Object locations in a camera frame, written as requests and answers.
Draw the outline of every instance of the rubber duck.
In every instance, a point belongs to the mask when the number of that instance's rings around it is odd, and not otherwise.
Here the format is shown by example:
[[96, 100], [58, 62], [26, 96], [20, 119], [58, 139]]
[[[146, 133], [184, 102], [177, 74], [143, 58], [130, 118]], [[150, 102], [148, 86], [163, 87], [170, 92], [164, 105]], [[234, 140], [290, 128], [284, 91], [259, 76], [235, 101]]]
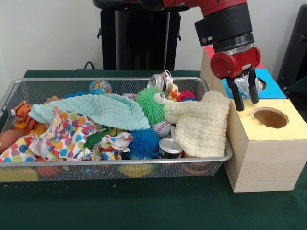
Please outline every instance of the rubber duck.
[[172, 100], [172, 101], [174, 101], [174, 102], [177, 102], [176, 97], [178, 97], [179, 95], [180, 95], [180, 93], [179, 93], [179, 88], [178, 88], [178, 86], [176, 86], [175, 84], [173, 84], [172, 91], [171, 91], [171, 93], [167, 96], [167, 98], [168, 98], [169, 100]]

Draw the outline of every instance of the cable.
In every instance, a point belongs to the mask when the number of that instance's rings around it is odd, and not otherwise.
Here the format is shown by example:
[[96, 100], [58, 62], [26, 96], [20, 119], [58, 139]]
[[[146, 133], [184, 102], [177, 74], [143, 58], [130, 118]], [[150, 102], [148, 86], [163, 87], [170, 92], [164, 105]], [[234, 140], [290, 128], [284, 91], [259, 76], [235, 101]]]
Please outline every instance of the cable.
[[85, 66], [84, 66], [83, 69], [86, 69], [87, 66], [88, 66], [89, 64], [91, 65], [92, 69], [95, 69], [94, 65], [93, 65], [92, 62], [90, 62], [90, 61], [88, 61], [88, 62], [85, 64]]

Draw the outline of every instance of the wire mesh basket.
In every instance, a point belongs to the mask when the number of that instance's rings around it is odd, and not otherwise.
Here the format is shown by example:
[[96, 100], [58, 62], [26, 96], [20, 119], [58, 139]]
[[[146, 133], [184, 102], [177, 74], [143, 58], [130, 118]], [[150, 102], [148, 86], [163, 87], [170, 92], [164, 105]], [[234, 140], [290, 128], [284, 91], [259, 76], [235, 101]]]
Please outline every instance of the wire mesh basket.
[[[147, 86], [148, 78], [103, 78], [113, 93], [138, 93]], [[52, 96], [64, 97], [77, 91], [88, 91], [95, 78], [41, 78], [14, 81], [0, 102], [0, 130], [13, 129], [17, 120], [9, 111], [26, 100], [42, 104]], [[190, 90], [201, 100], [208, 90], [199, 78], [174, 78], [180, 90]], [[57, 162], [1, 162], [0, 181], [58, 181], [140, 177], [213, 176], [222, 163], [233, 155], [227, 140], [224, 157], [181, 158], [121, 161], [57, 161]]]

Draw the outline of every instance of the red robot arm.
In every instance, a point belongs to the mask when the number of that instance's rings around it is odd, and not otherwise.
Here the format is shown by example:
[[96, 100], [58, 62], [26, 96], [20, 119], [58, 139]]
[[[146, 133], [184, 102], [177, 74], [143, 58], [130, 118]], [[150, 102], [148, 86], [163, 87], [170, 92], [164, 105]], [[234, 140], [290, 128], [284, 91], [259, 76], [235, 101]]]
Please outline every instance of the red robot arm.
[[216, 77], [227, 79], [236, 109], [244, 110], [242, 96], [235, 78], [248, 75], [249, 93], [253, 103], [259, 101], [255, 85], [255, 68], [260, 63], [260, 51], [254, 45], [247, 0], [139, 0], [151, 10], [185, 4], [200, 7], [204, 18], [195, 23], [201, 46], [213, 45], [215, 55], [211, 69]]

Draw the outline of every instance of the black stand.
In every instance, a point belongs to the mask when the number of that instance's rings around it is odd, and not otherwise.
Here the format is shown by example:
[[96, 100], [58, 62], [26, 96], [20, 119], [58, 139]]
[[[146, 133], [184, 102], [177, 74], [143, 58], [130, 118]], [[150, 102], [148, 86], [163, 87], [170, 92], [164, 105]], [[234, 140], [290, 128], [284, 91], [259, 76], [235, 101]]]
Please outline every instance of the black stand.
[[147, 11], [138, 2], [93, 0], [101, 10], [103, 66], [107, 70], [174, 70], [179, 11]]

